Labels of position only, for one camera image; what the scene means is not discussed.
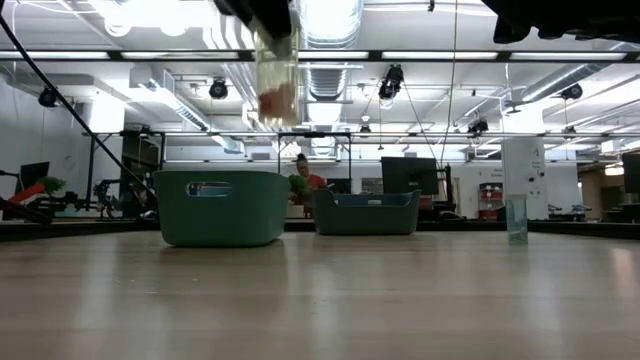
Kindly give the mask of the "person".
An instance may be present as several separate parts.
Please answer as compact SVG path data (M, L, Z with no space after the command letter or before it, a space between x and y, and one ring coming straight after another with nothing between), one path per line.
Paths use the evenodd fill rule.
M326 181L321 176L311 173L309 162L304 154L299 154L297 156L295 165L297 171L296 175L300 175L307 179L308 184L312 188L312 193L327 186Z

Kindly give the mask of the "red black background robot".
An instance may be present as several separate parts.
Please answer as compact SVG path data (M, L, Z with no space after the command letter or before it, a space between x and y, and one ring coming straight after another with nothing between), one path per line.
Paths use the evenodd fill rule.
M0 170L0 177L13 177L18 180L18 176L19 173ZM8 199L0 196L0 218L7 221L23 220L39 225L51 224L52 217L50 215L24 205L25 201L41 193L44 193L44 187L37 182L35 185L14 194Z

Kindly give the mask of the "white ball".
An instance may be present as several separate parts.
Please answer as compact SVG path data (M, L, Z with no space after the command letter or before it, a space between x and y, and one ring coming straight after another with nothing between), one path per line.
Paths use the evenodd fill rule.
M299 33L279 42L279 53L256 34L256 85L259 120L269 127L292 127L298 122Z

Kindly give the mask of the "red tool shelf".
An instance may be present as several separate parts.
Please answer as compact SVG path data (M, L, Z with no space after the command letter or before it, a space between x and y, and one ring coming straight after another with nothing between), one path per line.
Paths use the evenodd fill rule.
M503 203L503 184L486 182L479 185L478 190L478 219L483 221L497 221Z

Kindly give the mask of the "silver ventilation duct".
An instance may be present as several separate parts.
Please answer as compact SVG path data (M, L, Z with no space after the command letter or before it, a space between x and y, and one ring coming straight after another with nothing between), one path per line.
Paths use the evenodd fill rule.
M335 51L356 46L362 23L364 0L297 0L302 43L306 49ZM319 101L340 99L348 70L308 69L309 95Z

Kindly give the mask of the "small green background plant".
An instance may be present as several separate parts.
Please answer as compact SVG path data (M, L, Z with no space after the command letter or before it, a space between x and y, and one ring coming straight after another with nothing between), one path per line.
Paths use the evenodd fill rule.
M38 183L44 187L44 193L48 196L53 196L56 192L66 186L66 182L64 180L49 176L40 178Z

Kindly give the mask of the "small black background monitor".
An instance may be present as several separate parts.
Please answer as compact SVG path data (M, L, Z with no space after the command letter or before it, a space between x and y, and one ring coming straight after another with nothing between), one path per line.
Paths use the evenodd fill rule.
M16 183L16 193L35 185L41 178L48 175L50 163L39 162L22 165L20 167L18 181Z
M621 160L625 191L628 194L640 194L640 153L624 153Z

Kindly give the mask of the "dark teal plastic bin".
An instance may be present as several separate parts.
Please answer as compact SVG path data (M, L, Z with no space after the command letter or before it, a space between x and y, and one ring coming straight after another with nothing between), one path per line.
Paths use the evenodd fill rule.
M313 218L321 235L409 235L416 231L421 191L353 195L317 190Z

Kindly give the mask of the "large black background monitor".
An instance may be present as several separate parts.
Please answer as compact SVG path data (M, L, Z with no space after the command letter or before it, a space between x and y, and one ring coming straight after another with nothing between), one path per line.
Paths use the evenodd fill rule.
M432 158L382 157L383 192L409 193L420 190L422 195L439 193L438 168Z

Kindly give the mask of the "light teal plastic bin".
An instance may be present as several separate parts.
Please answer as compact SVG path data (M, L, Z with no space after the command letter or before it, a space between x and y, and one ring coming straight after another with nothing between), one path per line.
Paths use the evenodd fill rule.
M265 246L284 231L289 180L263 171L153 174L160 230L174 247Z

